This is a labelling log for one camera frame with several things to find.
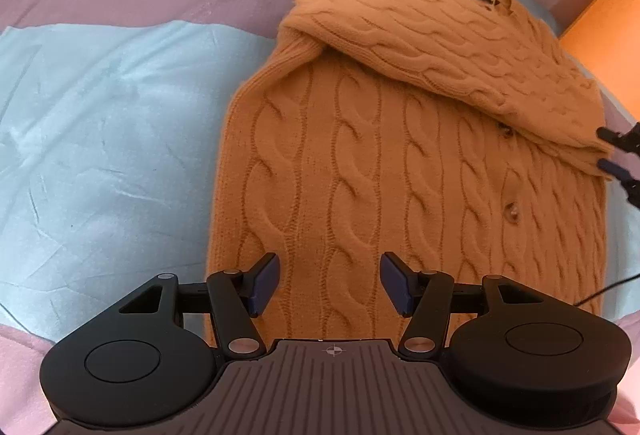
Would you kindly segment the orange wooden headboard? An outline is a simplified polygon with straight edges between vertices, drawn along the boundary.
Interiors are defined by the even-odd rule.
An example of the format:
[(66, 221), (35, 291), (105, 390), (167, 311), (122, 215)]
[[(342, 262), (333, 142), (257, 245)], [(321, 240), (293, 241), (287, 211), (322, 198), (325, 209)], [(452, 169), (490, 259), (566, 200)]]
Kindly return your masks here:
[(594, 0), (561, 36), (564, 49), (639, 116), (639, 0)]

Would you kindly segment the blue and grey bedsheet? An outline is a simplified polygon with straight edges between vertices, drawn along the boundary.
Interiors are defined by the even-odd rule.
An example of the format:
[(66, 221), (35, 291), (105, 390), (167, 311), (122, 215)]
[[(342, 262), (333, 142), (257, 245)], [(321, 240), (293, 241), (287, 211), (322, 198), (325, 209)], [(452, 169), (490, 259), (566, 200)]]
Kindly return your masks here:
[[(599, 87), (600, 127), (631, 130), (636, 123), (614, 96), (563, 49), (552, 13), (536, 0), (517, 1)], [(224, 270), (210, 271), (208, 255), (227, 112), (273, 53), (293, 5), (1, 0), (3, 323), (31, 340), (49, 340), (51, 349), (158, 275), (173, 273), (190, 285)], [(630, 363), (603, 419), (488, 417), (454, 391), (436, 361), (401, 355), (401, 336), (287, 337), (262, 339), (265, 355), (226, 363), (197, 403), (150, 425), (60, 420), (44, 396), (52, 432), (637, 433), (639, 261), (632, 241), (639, 236), (638, 208), (615, 178), (598, 171), (606, 191), (603, 283), (577, 302), (560, 301), (629, 337)], [(409, 321), (398, 316), (405, 321), (402, 335)], [(35, 371), (40, 387), (46, 355)]]

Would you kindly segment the tan cable-knit cardigan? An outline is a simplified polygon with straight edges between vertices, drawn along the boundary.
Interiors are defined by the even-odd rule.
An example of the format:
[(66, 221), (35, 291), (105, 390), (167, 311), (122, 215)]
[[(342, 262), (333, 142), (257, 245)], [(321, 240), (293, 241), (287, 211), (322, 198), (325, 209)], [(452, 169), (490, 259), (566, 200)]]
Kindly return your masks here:
[(279, 256), (266, 341), (398, 340), (385, 252), (577, 302), (605, 273), (603, 124), (517, 0), (294, 0), (227, 112), (208, 268)]

